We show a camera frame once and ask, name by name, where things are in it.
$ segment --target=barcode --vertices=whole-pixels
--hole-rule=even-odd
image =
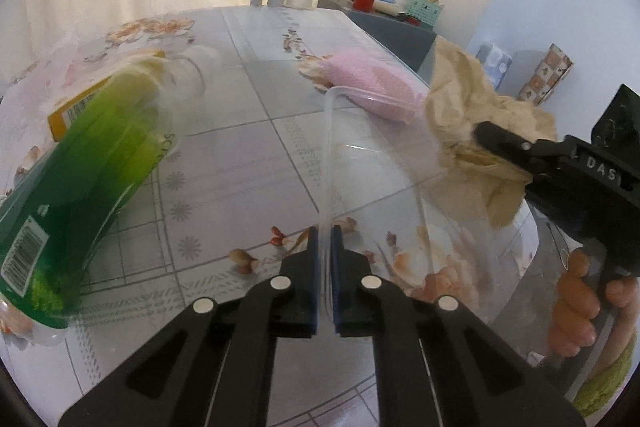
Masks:
[[[29,216],[4,258],[0,276],[20,297],[27,293],[33,269],[49,235]]]
[[[87,104],[92,101],[92,98],[98,94],[97,91],[89,93],[86,97],[84,97],[79,102],[76,102],[74,105],[69,107],[65,112],[62,113],[62,120],[65,121],[65,126],[67,129],[71,127],[71,124],[74,123],[78,116],[84,111]]]

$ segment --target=finger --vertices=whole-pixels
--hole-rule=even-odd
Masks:
[[[584,277],[589,273],[589,265],[591,264],[591,257],[585,254],[579,248],[572,251],[569,256],[568,270],[569,275],[572,277]]]
[[[558,296],[578,315],[594,319],[600,313],[600,300],[596,292],[582,279],[563,273],[558,281]]]
[[[555,325],[577,346],[591,346],[596,341],[596,330],[589,319],[578,315],[564,301],[558,301],[551,311]]]
[[[606,288],[609,302],[620,308],[620,316],[635,319],[640,313],[638,279],[625,277],[609,282]]]
[[[561,357],[575,357],[580,351],[580,346],[572,343],[566,334],[555,325],[549,328],[546,342],[549,348]]]

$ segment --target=beige cloth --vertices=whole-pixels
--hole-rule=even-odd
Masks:
[[[530,102],[497,94],[482,64],[452,42],[438,37],[434,45],[431,92],[424,109],[442,145],[440,160],[447,173],[431,191],[454,219],[486,212],[493,227],[504,227],[521,206],[531,175],[482,149],[473,129],[488,120],[532,142],[556,140],[554,117]]]

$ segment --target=table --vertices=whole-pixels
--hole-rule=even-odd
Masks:
[[[423,26],[412,26],[378,12],[354,10],[351,0],[318,0],[318,7],[343,11],[349,19],[396,54],[409,68],[422,74],[421,66],[437,36],[432,30]]]
[[[218,49],[221,71],[207,80],[204,110],[189,136],[100,244],[66,341],[56,347],[28,346],[10,335],[0,341],[2,361],[48,425],[191,301],[239,298],[276,274],[282,250],[271,244],[271,227],[295,240],[318,222],[324,99],[298,73],[298,62],[347,47],[397,61],[339,11],[233,7],[130,23],[83,44],[79,67],[136,48],[179,52],[193,43]],[[366,116],[350,102],[340,107]],[[42,139],[40,128],[32,131],[0,136],[0,188],[10,186],[24,153]],[[348,205],[346,215],[382,212],[399,219],[401,229],[402,212],[391,208],[411,188],[376,187],[372,201]],[[501,263],[511,267],[515,286],[538,245],[528,207],[501,241]],[[227,254],[236,248],[259,261],[254,273],[238,273]],[[376,425],[373,372],[370,342],[337,338],[327,320],[312,340],[280,341],[268,425]]]

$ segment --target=clear plastic container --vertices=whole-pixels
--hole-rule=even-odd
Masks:
[[[345,97],[359,107],[344,108],[338,100]],[[438,190],[445,173],[440,145],[421,105],[334,87],[324,112],[320,255],[329,316],[330,229],[338,223],[345,247],[364,253],[373,273],[407,295],[426,301],[454,295],[491,322],[521,277],[515,263],[502,257],[518,248],[518,224],[492,229],[480,195],[473,193],[464,202],[465,219],[447,215],[441,199],[446,195]]]

